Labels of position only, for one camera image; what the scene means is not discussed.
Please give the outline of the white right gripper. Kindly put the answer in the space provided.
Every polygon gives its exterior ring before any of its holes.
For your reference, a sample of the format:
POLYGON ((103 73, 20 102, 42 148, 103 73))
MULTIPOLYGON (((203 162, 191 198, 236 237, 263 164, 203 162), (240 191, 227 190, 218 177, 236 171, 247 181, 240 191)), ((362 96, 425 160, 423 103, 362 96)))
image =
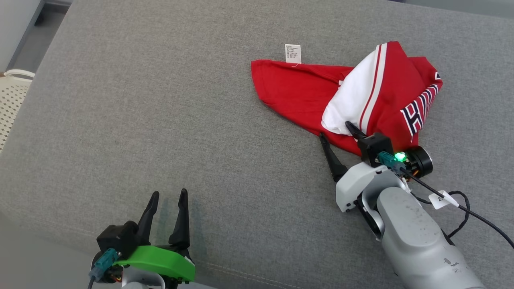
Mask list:
MULTIPOLYGON (((345 121, 345 126, 354 139, 358 140, 367 137, 354 123, 345 121)), ((348 169, 336 157, 328 139, 323 133, 319 134, 319 140, 332 179, 336 183, 336 203, 342 212, 349 212, 356 207, 354 202, 375 175, 383 173, 387 169, 390 170, 390 168, 382 164, 379 164, 378 167, 371 167, 367 163, 361 162, 348 169)), ((402 162, 405 169, 415 177, 421 178, 433 171, 430 155, 420 146, 400 151, 394 157, 397 161, 402 162)))

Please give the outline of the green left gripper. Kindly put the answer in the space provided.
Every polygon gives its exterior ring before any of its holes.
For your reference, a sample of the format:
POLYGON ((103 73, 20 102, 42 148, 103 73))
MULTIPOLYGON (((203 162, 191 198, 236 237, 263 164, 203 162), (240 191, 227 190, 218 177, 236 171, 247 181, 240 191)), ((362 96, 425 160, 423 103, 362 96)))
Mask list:
MULTIPOLYGON (((178 287, 195 280, 195 265, 181 254, 149 246, 153 216, 157 212, 159 192, 153 192, 138 222, 139 247, 123 260, 116 251, 100 253, 92 262, 92 283, 120 284, 121 287, 178 287)), ((190 246, 188 191, 182 188, 178 216, 168 243, 176 250, 190 246)))

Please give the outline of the grey fabric sofa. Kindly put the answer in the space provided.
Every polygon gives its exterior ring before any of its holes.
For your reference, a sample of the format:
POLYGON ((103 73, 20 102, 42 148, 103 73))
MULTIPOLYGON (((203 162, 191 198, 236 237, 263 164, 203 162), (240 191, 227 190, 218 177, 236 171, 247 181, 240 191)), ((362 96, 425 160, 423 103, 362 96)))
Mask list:
POLYGON ((0 212, 26 232, 0 288, 85 289, 96 237, 154 191, 165 244, 189 192, 197 282, 403 289, 340 211, 318 137, 257 97, 251 61, 358 64, 398 41, 444 82, 420 132, 433 188, 514 240, 514 20, 388 0, 75 0, 0 153, 0 212))

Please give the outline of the white perforated laundry basket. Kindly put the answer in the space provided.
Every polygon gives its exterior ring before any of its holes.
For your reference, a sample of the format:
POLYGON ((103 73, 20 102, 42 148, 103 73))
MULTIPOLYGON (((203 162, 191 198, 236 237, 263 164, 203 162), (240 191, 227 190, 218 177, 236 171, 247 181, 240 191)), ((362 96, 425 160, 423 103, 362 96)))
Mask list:
POLYGON ((34 77, 35 73, 21 69, 0 73, 0 153, 34 77))

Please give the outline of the red and white shirt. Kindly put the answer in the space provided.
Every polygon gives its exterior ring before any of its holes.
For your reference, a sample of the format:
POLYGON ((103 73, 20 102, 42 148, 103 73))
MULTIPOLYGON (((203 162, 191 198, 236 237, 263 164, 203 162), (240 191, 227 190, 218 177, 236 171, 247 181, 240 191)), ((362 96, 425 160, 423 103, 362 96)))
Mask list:
POLYGON ((395 152, 418 145, 443 81, 426 57, 408 57, 397 41, 376 46, 355 67, 272 60, 251 63, 259 99, 332 145, 361 156, 345 123, 381 133, 395 152))

